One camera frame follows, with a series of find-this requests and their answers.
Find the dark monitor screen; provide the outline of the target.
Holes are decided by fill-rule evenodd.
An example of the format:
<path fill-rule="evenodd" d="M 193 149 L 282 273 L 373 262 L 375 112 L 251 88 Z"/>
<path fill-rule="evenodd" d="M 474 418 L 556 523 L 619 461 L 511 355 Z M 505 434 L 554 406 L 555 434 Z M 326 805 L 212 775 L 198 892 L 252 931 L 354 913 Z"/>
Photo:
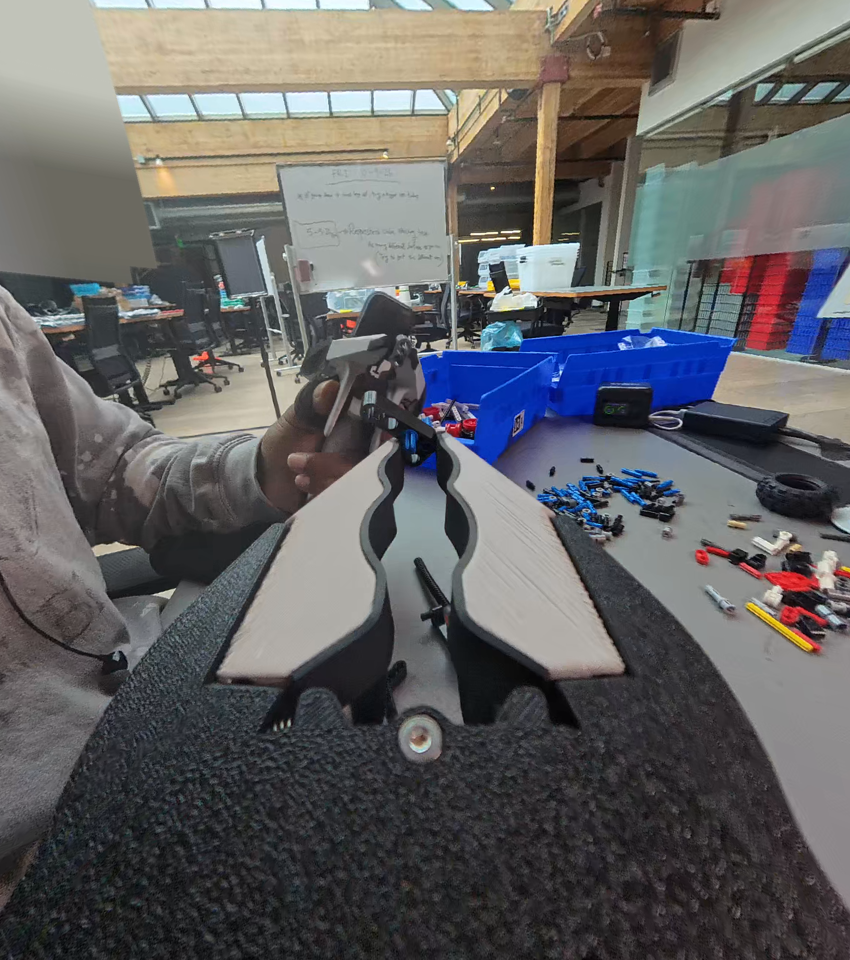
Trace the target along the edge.
<path fill-rule="evenodd" d="M 268 293 L 265 270 L 252 229 L 210 235 L 226 293 L 231 299 L 258 298 Z"/>

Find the wooden post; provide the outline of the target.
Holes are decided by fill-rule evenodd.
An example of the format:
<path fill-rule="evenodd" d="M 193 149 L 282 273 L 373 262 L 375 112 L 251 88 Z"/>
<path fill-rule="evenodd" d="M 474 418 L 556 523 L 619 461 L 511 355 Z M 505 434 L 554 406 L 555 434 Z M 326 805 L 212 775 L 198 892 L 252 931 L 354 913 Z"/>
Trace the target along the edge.
<path fill-rule="evenodd" d="M 560 100 L 570 76 L 561 54 L 543 58 L 537 88 L 532 244 L 551 244 Z"/>

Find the black power brick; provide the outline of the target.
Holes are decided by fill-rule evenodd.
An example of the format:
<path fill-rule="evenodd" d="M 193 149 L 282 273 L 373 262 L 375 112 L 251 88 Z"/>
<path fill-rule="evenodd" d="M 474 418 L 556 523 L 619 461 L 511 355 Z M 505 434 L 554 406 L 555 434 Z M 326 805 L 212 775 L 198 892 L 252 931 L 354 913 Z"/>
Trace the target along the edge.
<path fill-rule="evenodd" d="M 790 415 L 775 410 L 707 400 L 687 408 L 681 429 L 687 434 L 766 446 L 789 426 Z"/>

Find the whiteboard on stand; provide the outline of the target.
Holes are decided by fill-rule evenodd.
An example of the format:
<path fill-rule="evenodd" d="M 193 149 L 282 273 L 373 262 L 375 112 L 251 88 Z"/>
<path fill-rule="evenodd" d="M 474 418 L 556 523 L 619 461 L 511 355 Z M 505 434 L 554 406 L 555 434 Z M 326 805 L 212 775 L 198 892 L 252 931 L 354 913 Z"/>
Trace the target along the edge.
<path fill-rule="evenodd" d="M 448 164 L 439 159 L 279 164 L 285 259 L 303 346 L 301 295 L 457 281 Z"/>

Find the pile of blue black pins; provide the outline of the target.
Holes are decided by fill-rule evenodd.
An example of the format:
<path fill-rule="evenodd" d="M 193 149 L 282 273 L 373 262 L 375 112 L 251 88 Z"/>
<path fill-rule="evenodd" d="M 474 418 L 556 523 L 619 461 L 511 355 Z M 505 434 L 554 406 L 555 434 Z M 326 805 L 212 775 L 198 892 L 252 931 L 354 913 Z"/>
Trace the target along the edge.
<path fill-rule="evenodd" d="M 629 518 L 623 509 L 659 524 L 664 538 L 672 535 L 675 517 L 686 502 L 684 492 L 673 480 L 643 468 L 610 472 L 591 460 L 582 464 L 593 472 L 562 485 L 538 487 L 527 481 L 526 488 L 554 516 L 574 522 L 599 544 L 623 536 Z"/>

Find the stack of red blue bins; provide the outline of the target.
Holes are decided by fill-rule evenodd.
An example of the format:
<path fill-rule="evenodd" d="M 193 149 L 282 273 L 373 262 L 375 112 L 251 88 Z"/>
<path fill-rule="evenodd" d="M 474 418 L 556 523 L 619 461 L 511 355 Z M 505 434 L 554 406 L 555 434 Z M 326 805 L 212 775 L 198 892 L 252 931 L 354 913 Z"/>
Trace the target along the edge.
<path fill-rule="evenodd" d="M 720 283 L 740 300 L 737 348 L 814 362 L 849 361 L 850 318 L 819 315 L 849 264 L 845 246 L 724 260 Z"/>

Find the yellow toy axle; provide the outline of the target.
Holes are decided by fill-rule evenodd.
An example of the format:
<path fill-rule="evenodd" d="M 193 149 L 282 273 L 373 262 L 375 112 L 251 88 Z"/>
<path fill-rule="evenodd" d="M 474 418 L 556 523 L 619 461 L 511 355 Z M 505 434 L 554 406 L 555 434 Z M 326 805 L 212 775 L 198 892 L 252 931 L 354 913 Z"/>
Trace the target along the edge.
<path fill-rule="evenodd" d="M 819 655 L 822 652 L 821 646 L 816 641 L 807 637 L 801 631 L 791 629 L 791 627 L 785 625 L 778 618 L 769 613 L 763 606 L 759 606 L 756 602 L 749 601 L 746 603 L 745 609 L 755 618 L 758 618 L 761 622 L 763 622 L 768 628 L 776 632 L 780 637 L 784 638 L 788 642 L 791 642 L 791 644 L 803 652 L 813 655 Z"/>

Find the person's left forearm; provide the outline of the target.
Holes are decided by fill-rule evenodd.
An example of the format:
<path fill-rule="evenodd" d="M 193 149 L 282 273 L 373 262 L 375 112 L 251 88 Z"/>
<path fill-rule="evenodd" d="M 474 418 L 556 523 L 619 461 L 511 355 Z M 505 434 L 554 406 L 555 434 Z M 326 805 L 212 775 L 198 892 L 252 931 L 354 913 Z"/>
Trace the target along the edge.
<path fill-rule="evenodd" d="M 54 464 L 34 487 L 37 531 L 55 526 L 76 542 L 150 550 L 289 516 L 263 490 L 261 442 L 251 435 L 174 438 L 96 398 L 54 404 L 42 425 Z"/>

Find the large blue plastic bin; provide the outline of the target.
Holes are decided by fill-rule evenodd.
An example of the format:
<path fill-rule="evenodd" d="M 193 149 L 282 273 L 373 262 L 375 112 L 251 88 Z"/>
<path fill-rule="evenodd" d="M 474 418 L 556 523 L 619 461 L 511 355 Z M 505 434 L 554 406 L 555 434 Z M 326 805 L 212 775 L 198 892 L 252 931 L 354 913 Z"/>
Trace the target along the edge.
<path fill-rule="evenodd" d="M 670 345 L 618 350 L 618 342 L 630 334 L 658 335 Z M 555 414 L 590 418 L 604 382 L 650 383 L 655 410 L 710 400 L 735 345 L 734 338 L 653 328 L 534 338 L 522 343 L 521 352 L 554 357 L 549 406 Z"/>

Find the black toy tire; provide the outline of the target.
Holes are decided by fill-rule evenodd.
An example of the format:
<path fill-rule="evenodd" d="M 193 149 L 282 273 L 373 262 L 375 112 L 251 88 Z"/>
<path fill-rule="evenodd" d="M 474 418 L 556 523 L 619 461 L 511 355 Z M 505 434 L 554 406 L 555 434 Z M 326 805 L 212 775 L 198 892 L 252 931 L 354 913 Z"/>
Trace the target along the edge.
<path fill-rule="evenodd" d="M 769 512 L 791 520 L 823 521 L 838 502 L 837 490 L 821 479 L 804 474 L 779 473 L 758 481 L 759 504 Z"/>

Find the glass partition wall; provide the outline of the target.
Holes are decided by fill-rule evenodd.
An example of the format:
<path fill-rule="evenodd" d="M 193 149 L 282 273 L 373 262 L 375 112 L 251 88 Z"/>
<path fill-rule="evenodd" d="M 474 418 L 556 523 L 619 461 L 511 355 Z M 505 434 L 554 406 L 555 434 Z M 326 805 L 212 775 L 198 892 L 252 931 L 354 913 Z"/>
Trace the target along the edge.
<path fill-rule="evenodd" d="M 850 81 L 761 81 L 643 137 L 630 240 L 629 328 L 734 338 L 729 258 L 850 248 Z M 753 353 L 850 370 L 784 353 Z"/>

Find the red black toy parts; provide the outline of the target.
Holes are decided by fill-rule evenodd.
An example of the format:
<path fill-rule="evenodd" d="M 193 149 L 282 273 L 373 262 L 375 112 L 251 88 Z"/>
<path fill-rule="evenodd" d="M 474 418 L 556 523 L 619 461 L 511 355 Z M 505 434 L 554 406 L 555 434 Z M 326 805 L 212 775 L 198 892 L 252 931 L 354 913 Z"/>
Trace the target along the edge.
<path fill-rule="evenodd" d="M 420 414 L 437 431 L 466 443 L 473 443 L 478 430 L 478 404 L 446 399 L 425 406 Z"/>

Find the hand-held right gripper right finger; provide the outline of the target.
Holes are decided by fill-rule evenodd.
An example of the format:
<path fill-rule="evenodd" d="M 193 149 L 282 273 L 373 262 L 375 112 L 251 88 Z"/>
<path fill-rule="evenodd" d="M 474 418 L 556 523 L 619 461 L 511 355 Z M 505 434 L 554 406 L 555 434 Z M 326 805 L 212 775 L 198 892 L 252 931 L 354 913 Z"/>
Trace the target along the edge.
<path fill-rule="evenodd" d="M 547 682 L 623 675 L 551 512 L 456 438 L 440 434 L 435 458 L 460 624 Z"/>

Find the wooden table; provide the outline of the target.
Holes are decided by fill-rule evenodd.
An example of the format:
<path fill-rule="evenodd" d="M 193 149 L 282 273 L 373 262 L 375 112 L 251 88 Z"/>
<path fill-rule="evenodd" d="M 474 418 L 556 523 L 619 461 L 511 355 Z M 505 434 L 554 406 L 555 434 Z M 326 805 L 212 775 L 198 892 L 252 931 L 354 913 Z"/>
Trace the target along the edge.
<path fill-rule="evenodd" d="M 621 329 L 622 304 L 646 296 L 657 296 L 668 291 L 666 284 L 640 284 L 623 286 L 578 286 L 561 290 L 536 290 L 531 293 L 544 301 L 547 311 L 571 315 L 582 309 L 585 302 L 607 306 L 605 331 Z"/>

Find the black office chair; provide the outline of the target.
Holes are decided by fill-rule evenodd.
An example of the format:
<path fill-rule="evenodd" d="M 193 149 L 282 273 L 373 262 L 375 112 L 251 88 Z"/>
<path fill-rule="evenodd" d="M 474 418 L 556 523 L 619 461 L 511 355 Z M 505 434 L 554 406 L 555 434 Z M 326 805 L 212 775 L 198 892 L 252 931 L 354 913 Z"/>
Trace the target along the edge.
<path fill-rule="evenodd" d="M 163 393 L 173 402 L 178 401 L 185 390 L 201 386 L 211 386 L 216 393 L 221 393 L 230 385 L 230 379 L 217 371 L 217 367 L 243 372 L 242 366 L 222 361 L 215 353 L 218 340 L 206 313 L 205 291 L 183 282 L 180 306 L 181 316 L 167 321 L 175 377 L 162 384 Z"/>
<path fill-rule="evenodd" d="M 153 415 L 162 405 L 150 401 L 138 367 L 122 341 L 117 299 L 97 294 L 84 297 L 82 304 L 95 394 L 119 402 L 154 426 Z"/>

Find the person's left hand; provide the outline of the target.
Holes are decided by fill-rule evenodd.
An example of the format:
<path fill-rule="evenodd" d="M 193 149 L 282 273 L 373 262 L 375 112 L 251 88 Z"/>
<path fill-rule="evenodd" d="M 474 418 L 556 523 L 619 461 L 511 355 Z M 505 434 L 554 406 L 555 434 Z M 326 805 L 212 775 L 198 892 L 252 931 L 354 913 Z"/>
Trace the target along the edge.
<path fill-rule="evenodd" d="M 260 440 L 257 471 L 263 496 L 284 515 L 320 495 L 368 452 L 369 440 L 355 420 L 341 419 L 330 436 L 324 434 L 338 390 L 335 378 L 309 382 Z"/>

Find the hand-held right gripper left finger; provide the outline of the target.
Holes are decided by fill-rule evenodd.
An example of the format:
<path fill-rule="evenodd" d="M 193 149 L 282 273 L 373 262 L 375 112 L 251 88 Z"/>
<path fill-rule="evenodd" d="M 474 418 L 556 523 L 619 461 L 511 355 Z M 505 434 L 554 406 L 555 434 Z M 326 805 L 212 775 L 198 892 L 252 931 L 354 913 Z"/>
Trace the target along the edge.
<path fill-rule="evenodd" d="M 393 438 L 287 522 L 216 669 L 259 687 L 370 687 L 393 650 L 383 554 L 404 459 Z"/>

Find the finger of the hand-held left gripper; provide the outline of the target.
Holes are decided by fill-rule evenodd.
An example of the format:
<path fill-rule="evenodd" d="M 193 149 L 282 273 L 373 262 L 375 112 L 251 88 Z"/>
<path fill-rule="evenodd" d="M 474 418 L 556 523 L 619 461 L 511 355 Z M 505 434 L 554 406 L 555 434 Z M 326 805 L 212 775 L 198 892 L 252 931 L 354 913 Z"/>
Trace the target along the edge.
<path fill-rule="evenodd" d="M 426 384 L 415 351 L 403 358 L 388 358 L 367 374 L 367 390 L 379 390 L 380 413 L 368 425 L 384 429 L 389 417 L 420 429 L 419 414 L 424 404 Z"/>
<path fill-rule="evenodd" d="M 323 437 L 329 439 L 341 415 L 351 405 L 353 390 L 359 378 L 387 361 L 393 351 L 395 336 L 385 333 L 335 340 L 330 343 L 326 360 L 338 380 L 334 404 L 324 425 Z"/>

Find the small black charger box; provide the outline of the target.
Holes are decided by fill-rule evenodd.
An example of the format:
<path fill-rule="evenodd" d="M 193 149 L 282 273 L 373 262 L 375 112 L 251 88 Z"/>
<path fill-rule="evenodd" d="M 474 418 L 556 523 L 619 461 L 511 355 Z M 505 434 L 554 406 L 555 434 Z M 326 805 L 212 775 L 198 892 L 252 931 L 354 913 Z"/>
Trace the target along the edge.
<path fill-rule="evenodd" d="M 604 382 L 596 391 L 595 426 L 645 429 L 653 413 L 654 390 L 648 382 Z"/>

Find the grey toy brick assembly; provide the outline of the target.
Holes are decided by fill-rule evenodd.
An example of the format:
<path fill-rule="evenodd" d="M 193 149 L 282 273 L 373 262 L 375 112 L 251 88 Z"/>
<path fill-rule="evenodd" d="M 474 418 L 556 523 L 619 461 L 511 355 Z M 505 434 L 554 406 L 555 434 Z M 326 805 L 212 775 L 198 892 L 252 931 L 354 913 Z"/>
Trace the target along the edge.
<path fill-rule="evenodd" d="M 420 615 L 422 621 L 427 621 L 438 629 L 447 626 L 451 613 L 451 601 L 429 570 L 421 557 L 415 557 L 413 564 L 421 585 L 431 598 L 430 608 Z"/>

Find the white storage boxes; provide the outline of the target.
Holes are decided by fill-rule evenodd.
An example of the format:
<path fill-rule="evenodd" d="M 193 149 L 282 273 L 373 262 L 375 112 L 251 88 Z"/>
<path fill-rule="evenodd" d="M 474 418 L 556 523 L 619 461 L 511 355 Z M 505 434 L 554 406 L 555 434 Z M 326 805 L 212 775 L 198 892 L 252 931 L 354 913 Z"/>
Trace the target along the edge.
<path fill-rule="evenodd" d="M 579 242 L 527 246 L 507 244 L 478 255 L 479 289 L 494 289 L 492 268 L 503 265 L 507 283 L 522 292 L 569 289 L 578 262 Z"/>

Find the pile of red white pieces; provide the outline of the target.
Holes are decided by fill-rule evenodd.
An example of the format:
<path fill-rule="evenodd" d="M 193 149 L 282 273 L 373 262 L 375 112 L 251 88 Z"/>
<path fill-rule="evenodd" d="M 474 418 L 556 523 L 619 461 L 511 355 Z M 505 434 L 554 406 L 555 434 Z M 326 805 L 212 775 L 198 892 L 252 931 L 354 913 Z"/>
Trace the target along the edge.
<path fill-rule="evenodd" d="M 749 579 L 753 594 L 740 604 L 726 598 L 738 611 L 761 622 L 745 609 L 749 601 L 756 602 L 821 646 L 820 654 L 805 653 L 761 622 L 804 654 L 820 656 L 829 641 L 850 640 L 850 567 L 836 551 L 825 550 L 814 556 L 785 531 L 773 541 L 756 537 L 753 545 L 751 551 L 728 549 L 704 538 L 695 546 L 695 563 L 706 568 L 722 562 L 741 571 Z"/>

